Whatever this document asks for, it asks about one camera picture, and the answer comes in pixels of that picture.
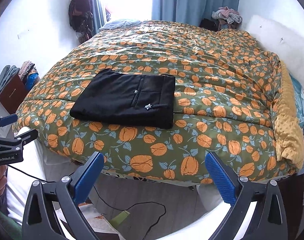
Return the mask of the olive orange floral quilt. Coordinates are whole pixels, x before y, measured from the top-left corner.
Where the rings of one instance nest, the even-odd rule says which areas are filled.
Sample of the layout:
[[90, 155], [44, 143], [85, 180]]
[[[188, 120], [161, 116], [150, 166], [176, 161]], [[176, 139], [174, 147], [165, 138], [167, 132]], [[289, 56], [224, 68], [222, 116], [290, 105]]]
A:
[[[104, 69], [174, 76], [173, 127], [71, 117], [77, 98]], [[263, 181], [297, 170], [281, 155], [274, 130], [281, 82], [278, 56], [245, 31], [144, 21], [101, 31], [57, 62], [27, 94], [12, 128], [38, 130], [51, 152], [80, 163], [99, 151], [110, 176], [210, 184], [205, 156], [214, 152], [236, 174]]]

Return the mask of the mustard yellow dotted blanket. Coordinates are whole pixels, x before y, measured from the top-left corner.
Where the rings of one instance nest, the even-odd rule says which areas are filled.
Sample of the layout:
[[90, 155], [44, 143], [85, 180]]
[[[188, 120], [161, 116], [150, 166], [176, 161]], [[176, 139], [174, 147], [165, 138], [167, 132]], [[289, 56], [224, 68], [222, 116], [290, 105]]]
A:
[[277, 160], [287, 159], [298, 170], [304, 163], [304, 136], [296, 114], [294, 87], [284, 62], [281, 62], [281, 90], [273, 123]]

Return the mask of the white padded headboard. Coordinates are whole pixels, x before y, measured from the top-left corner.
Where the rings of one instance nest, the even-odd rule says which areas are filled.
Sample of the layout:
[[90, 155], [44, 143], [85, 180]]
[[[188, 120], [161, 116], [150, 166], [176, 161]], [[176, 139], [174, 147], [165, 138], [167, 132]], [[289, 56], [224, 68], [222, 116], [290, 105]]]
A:
[[250, 18], [245, 30], [264, 49], [276, 53], [284, 61], [304, 90], [304, 38], [280, 23], [258, 15]]

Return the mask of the light blue pillow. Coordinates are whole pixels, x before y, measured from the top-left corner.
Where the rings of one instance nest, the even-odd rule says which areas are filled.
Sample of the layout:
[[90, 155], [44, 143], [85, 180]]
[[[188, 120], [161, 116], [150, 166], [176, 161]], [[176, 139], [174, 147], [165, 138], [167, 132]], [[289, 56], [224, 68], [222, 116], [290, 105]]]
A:
[[104, 30], [113, 30], [113, 29], [124, 29], [124, 28], [130, 28], [134, 27], [136, 25], [140, 25], [141, 21], [139, 20], [114, 20], [109, 21], [106, 24], [104, 24], [101, 28], [98, 29], [98, 32], [104, 31]]

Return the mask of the dark bags hanging on wall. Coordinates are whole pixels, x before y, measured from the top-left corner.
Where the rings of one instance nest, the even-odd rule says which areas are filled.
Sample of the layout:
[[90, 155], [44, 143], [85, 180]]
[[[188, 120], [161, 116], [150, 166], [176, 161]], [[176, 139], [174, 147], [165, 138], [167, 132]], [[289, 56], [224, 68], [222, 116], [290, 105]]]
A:
[[79, 42], [89, 40], [94, 29], [90, 0], [71, 0], [68, 16], [70, 26], [80, 34]]

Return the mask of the brown wooden nightstand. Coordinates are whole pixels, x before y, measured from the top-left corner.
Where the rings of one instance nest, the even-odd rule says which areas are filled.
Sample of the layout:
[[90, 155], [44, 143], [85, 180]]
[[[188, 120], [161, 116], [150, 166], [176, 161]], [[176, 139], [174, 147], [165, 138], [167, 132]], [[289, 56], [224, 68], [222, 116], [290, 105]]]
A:
[[27, 94], [28, 91], [25, 85], [19, 78], [19, 75], [16, 74], [2, 89], [0, 93], [0, 103], [9, 114], [14, 114]]

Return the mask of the clothes pile on far chair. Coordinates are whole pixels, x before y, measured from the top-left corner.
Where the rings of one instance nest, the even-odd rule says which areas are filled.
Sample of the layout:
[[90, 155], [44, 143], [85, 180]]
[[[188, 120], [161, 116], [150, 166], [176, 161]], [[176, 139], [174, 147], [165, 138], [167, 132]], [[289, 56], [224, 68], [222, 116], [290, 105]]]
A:
[[213, 11], [212, 19], [218, 20], [221, 25], [241, 24], [243, 21], [239, 12], [229, 7], [220, 7], [217, 11]]

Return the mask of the black pants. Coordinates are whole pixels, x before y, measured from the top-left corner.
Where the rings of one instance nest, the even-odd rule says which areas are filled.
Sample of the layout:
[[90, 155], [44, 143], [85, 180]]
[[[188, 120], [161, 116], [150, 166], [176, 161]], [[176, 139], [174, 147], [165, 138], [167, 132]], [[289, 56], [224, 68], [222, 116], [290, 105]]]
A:
[[99, 72], [77, 98], [70, 116], [123, 126], [173, 127], [175, 77]]

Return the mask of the clothes pile on nightstand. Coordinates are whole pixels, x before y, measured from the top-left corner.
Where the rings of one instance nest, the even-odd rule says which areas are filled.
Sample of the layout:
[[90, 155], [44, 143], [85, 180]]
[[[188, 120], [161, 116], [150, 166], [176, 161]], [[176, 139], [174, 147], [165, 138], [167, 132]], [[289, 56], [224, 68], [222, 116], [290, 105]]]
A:
[[27, 91], [30, 91], [38, 81], [40, 81], [40, 77], [38, 75], [38, 71], [35, 68], [35, 64], [31, 61], [24, 61], [19, 72], [18, 76], [20, 80], [23, 82], [23, 85]]

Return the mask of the green object on floor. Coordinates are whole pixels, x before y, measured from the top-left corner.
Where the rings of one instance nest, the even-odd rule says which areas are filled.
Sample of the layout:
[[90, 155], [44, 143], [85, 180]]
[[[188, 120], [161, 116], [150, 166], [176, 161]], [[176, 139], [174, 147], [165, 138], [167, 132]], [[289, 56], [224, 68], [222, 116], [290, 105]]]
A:
[[130, 215], [130, 213], [126, 210], [121, 211], [118, 215], [116, 215], [114, 218], [109, 220], [109, 223], [111, 226], [113, 226], [115, 229], [117, 229]]

